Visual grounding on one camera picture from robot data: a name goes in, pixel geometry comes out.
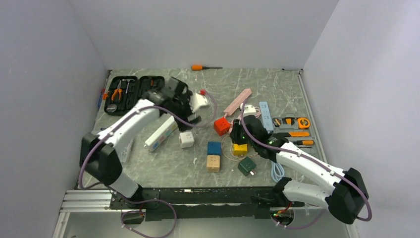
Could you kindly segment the yellow cube adapter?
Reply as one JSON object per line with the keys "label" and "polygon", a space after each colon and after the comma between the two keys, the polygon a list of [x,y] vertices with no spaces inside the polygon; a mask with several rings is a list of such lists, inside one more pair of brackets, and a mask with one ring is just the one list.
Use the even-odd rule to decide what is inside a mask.
{"label": "yellow cube adapter", "polygon": [[243,157],[246,156],[248,153],[248,145],[247,144],[232,144],[232,155],[235,157]]}

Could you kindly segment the red cube adapter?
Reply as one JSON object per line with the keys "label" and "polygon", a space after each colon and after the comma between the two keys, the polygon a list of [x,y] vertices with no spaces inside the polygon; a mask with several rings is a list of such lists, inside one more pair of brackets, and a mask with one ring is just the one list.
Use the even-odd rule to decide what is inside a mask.
{"label": "red cube adapter", "polygon": [[214,121],[213,128],[219,136],[223,136],[229,132],[231,124],[225,117],[221,117]]}

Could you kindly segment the white power strip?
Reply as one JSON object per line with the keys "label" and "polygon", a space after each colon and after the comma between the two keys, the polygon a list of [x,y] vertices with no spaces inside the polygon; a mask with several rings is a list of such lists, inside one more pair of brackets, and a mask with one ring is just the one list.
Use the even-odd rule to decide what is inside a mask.
{"label": "white power strip", "polygon": [[176,129],[178,125],[173,116],[169,117],[146,141],[144,147],[155,151]]}

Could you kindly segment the blue cube adapter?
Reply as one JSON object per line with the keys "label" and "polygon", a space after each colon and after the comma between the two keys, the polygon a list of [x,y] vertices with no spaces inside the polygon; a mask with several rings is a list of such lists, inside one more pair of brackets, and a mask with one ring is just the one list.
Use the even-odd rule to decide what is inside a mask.
{"label": "blue cube adapter", "polygon": [[222,155],[221,142],[209,141],[207,144],[207,155]]}

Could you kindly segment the pink power strip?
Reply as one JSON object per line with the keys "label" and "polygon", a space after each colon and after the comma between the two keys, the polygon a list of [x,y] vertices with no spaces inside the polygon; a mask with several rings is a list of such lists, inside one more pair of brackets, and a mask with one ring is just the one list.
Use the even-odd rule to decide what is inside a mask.
{"label": "pink power strip", "polygon": [[252,94],[250,88],[244,89],[223,111],[224,116],[231,116],[239,108],[239,106]]}

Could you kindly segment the dark green cube adapter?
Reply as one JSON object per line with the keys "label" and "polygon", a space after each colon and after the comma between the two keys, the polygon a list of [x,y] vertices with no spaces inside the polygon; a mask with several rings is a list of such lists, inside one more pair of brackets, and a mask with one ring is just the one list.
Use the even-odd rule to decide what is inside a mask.
{"label": "dark green cube adapter", "polygon": [[248,176],[248,175],[255,175],[255,168],[256,168],[256,164],[255,162],[250,158],[250,157],[245,157],[244,159],[242,159],[237,166],[238,170],[244,175],[244,176]]}

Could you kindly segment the white cube adapter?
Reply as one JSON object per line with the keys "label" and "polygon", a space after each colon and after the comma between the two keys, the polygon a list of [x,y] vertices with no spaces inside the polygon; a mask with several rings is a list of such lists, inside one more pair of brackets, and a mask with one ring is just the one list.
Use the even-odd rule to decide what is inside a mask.
{"label": "white cube adapter", "polygon": [[195,140],[191,131],[185,131],[179,133],[179,142],[181,148],[189,148],[194,146]]}

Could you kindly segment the wooden beige cube adapter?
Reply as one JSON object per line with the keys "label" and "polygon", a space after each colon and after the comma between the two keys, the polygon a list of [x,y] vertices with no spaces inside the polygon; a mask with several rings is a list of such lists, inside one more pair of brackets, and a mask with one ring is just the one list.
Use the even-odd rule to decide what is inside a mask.
{"label": "wooden beige cube adapter", "polygon": [[207,155],[207,171],[211,173],[218,173],[220,171],[220,156]]}

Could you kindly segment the light blue power strip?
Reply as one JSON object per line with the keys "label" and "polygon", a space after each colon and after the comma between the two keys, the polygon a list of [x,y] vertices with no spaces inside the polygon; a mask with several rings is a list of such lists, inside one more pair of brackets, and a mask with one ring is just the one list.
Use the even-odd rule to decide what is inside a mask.
{"label": "light blue power strip", "polygon": [[268,102],[265,102],[265,101],[259,102],[259,108],[260,108],[263,127],[267,130],[268,133],[274,132],[274,126],[272,123],[272,117],[270,114]]}

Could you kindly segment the black tool case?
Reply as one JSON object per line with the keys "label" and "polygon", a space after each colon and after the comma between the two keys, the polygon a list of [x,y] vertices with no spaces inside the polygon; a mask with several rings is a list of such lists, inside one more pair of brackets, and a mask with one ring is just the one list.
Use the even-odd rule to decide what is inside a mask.
{"label": "black tool case", "polygon": [[164,84],[162,76],[116,76],[103,94],[104,112],[110,116],[122,116],[135,106],[145,92]]}

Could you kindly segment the grey tool case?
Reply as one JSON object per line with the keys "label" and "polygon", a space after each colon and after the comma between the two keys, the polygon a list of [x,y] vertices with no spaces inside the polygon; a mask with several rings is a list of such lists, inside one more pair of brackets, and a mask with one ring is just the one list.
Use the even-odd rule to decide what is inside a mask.
{"label": "grey tool case", "polygon": [[274,132],[280,133],[286,139],[298,147],[310,148],[315,145],[315,138],[312,136],[312,122],[308,129],[298,129],[297,118],[308,118],[300,114],[287,113],[283,116],[272,117]]}

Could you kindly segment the clear plastic screw box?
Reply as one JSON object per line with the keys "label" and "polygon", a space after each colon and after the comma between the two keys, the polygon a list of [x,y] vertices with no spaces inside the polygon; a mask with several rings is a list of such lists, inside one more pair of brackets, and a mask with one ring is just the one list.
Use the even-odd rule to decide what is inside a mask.
{"label": "clear plastic screw box", "polygon": [[132,147],[133,147],[133,142],[134,140],[130,140],[129,143],[124,147],[121,148],[117,154],[119,157],[119,160],[122,164],[124,164],[125,162],[127,162],[128,158],[130,157],[130,153],[132,151]]}

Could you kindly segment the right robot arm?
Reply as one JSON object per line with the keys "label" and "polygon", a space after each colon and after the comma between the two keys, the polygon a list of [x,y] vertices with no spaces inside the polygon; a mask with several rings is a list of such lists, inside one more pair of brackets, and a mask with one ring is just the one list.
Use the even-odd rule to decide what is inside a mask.
{"label": "right robot arm", "polygon": [[249,144],[262,158],[292,168],[313,181],[283,177],[272,189],[274,202],[284,206],[303,202],[321,207],[345,224],[372,219],[369,195],[361,173],[344,170],[306,153],[280,133],[269,133],[254,116],[235,119],[229,134],[235,143]]}

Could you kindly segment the black base bar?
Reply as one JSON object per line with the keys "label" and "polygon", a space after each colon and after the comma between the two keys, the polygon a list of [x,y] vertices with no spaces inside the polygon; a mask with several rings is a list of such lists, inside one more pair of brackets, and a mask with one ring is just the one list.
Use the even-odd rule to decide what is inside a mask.
{"label": "black base bar", "polygon": [[302,207],[290,202],[271,186],[144,188],[146,204],[127,202],[117,194],[111,196],[110,210],[145,212],[146,221],[179,219],[253,217],[269,219],[272,213]]}

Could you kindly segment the orange handled screwdriver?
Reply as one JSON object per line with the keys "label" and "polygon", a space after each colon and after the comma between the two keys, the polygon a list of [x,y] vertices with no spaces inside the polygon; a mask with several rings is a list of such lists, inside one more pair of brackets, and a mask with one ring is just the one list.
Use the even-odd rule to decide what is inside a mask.
{"label": "orange handled screwdriver", "polygon": [[192,71],[201,71],[201,70],[207,70],[207,69],[222,69],[222,67],[210,67],[210,66],[203,66],[203,65],[192,65],[191,66]]}

